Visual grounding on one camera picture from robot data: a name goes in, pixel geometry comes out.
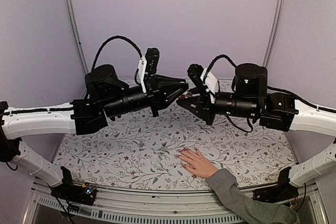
white robotic arm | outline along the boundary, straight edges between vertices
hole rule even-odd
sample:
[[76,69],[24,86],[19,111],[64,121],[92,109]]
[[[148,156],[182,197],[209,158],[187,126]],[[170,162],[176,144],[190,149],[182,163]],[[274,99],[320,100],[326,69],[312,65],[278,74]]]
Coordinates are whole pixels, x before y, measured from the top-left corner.
[[[208,68],[190,65],[188,76],[196,85],[178,105],[211,125],[215,115],[238,116],[253,123],[281,131],[310,131],[336,137],[336,110],[311,104],[292,92],[267,86],[267,69],[255,64],[234,65],[233,92],[220,92],[218,81],[210,72],[221,55]],[[267,89],[281,91],[267,94]],[[276,202],[297,194],[297,187],[336,168],[336,140],[325,150],[302,164],[280,171],[278,185],[255,190],[254,199]]]
[[107,126],[106,116],[115,120],[128,112],[150,107],[153,116],[167,108],[188,89],[183,79],[156,75],[159,51],[150,48],[139,63],[140,86],[120,81],[112,65],[102,65],[85,76],[89,99],[56,106],[18,109],[0,102],[0,162],[10,162],[36,175],[53,188],[58,198],[92,205],[92,186],[76,186],[71,172],[45,160],[22,139],[23,136],[64,133],[85,135]]

purple wall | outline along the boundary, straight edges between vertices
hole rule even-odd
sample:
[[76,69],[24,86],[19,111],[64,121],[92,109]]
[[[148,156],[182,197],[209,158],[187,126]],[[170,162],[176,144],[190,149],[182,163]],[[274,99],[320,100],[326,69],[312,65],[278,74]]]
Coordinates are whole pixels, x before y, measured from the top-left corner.
[[[0,101],[46,106],[79,98],[83,75],[64,0],[0,0]],[[60,135],[26,137],[51,160]],[[21,223],[33,176],[0,164],[0,223]]]
[[[205,66],[219,54],[236,63],[262,64],[276,0],[73,0],[83,50],[91,66],[108,37],[125,35],[145,53],[158,47],[158,73],[186,77],[191,63]],[[106,46],[100,63],[111,63],[122,78],[133,77],[138,55],[124,41]],[[232,77],[224,60],[218,77]]]
[[[285,0],[269,66],[269,83],[307,100],[336,108],[336,0]],[[333,138],[290,132],[300,162]],[[336,170],[316,179],[330,223],[336,223]]]

gray sleeve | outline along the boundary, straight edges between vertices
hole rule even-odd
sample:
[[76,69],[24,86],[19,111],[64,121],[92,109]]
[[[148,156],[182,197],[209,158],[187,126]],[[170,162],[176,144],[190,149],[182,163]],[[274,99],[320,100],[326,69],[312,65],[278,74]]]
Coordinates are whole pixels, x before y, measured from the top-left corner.
[[217,171],[207,183],[223,205],[249,224],[299,224],[299,216],[289,207],[252,200],[237,188],[237,180],[227,169]]

floral tablecloth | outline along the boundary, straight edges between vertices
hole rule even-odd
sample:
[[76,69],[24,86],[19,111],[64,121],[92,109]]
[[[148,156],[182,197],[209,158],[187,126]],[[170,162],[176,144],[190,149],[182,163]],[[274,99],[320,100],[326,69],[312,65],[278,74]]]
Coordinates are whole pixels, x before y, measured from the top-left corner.
[[[230,81],[221,81],[228,90]],[[197,147],[218,168],[227,168],[239,187],[270,184],[295,158],[283,132],[254,125],[251,133],[234,128],[224,116],[212,126],[173,103],[153,118],[150,109],[123,115],[96,134],[66,135],[55,164],[74,180],[116,187],[155,190],[208,190],[174,156]],[[245,119],[232,118],[245,129]]]

finger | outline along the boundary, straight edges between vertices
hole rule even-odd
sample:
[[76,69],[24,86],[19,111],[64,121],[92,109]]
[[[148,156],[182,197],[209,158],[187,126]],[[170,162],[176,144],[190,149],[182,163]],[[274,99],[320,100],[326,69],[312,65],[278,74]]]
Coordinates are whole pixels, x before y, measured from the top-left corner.
[[187,164],[188,166],[190,166],[192,169],[195,169],[195,167],[194,166],[192,166],[191,164]]
[[192,159],[185,157],[185,156],[178,156],[179,159],[186,161],[188,164],[192,165],[195,167],[195,161],[193,161]]
[[189,154],[193,155],[194,157],[199,158],[198,154],[195,153],[195,152],[193,152],[191,149],[187,149],[187,152],[188,152]]
[[194,156],[193,154],[190,154],[188,151],[182,151],[181,152],[184,156],[192,159],[192,160],[196,160],[198,157],[197,156]]
[[196,153],[198,154],[198,156],[203,157],[203,155],[201,154],[201,152],[198,149],[196,149]]
[[186,169],[188,172],[190,172],[192,175],[195,175],[195,169],[192,169],[191,167],[187,166],[187,165],[182,165],[182,167],[184,169]]

